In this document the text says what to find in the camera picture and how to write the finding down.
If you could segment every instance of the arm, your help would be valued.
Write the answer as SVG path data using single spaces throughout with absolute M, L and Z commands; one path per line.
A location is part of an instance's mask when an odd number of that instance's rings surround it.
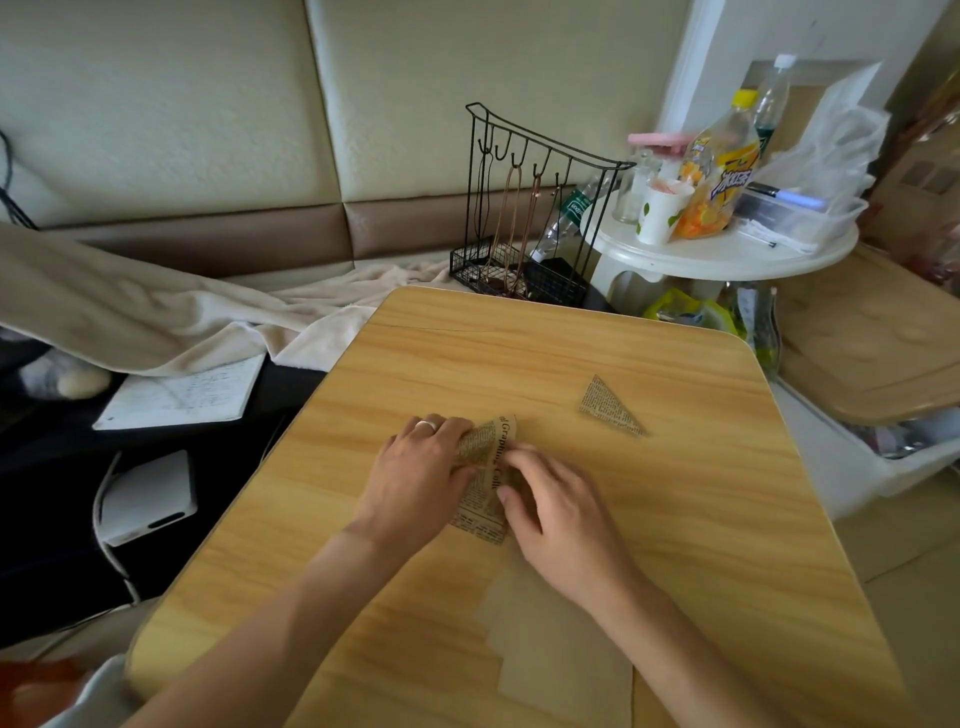
M 528 562 L 588 612 L 630 658 L 681 728 L 797 728 L 650 581 L 631 558 L 593 484 L 566 463 L 514 445 L 501 457 L 530 485 L 499 488 Z
M 293 583 L 160 691 L 126 728 L 280 726 L 326 653 L 394 574 L 440 533 L 474 470 L 451 474 L 472 423 L 415 417 L 383 446 L 353 521 Z

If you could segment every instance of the fleece blanket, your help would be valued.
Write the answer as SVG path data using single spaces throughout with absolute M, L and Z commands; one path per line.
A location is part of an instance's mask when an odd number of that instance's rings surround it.
M 329 371 L 404 285 L 465 290 L 443 263 L 422 263 L 263 293 L 0 225 L 0 326 L 114 372 L 185 375 L 262 352 Z

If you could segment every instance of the paper cup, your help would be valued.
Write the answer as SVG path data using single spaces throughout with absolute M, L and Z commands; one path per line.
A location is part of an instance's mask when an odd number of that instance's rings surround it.
M 664 192 L 657 189 L 658 186 L 666 186 L 670 191 Z M 644 245 L 665 245 L 692 196 L 693 186 L 686 182 L 650 180 L 647 199 L 636 225 L 636 239 Z

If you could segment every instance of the paper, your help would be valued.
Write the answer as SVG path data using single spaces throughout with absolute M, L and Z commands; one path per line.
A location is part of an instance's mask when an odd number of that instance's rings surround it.
M 189 376 L 130 375 L 94 429 L 138 429 L 239 420 L 266 354 Z
M 503 657 L 497 691 L 584 728 L 633 725 L 634 668 L 596 622 L 504 545 L 501 573 L 477 618 Z
M 593 381 L 587 388 L 583 400 L 580 402 L 580 411 L 592 415 L 620 429 L 625 429 L 637 437 L 643 434 L 643 429 L 627 411 L 627 408 L 610 391 L 610 387 L 603 383 L 603 379 L 594 375 Z
M 500 471 L 496 459 L 508 440 L 516 437 L 516 419 L 501 415 L 472 429 L 460 441 L 454 465 L 475 465 L 477 475 L 460 501 L 451 523 L 493 544 L 503 543 L 507 519 L 496 496 L 500 487 Z

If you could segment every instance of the wire basket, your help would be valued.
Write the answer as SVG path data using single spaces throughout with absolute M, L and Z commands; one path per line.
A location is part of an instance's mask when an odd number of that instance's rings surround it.
M 467 219 L 464 247 L 450 253 L 450 274 L 477 293 L 581 305 L 599 222 L 620 176 L 635 164 L 532 132 L 479 103 L 467 111 Z M 584 180 L 592 184 L 572 186 Z M 571 232 L 582 215 L 583 230 L 592 230 L 589 240 Z M 557 235 L 544 231 L 561 228 L 566 234 L 552 245 Z

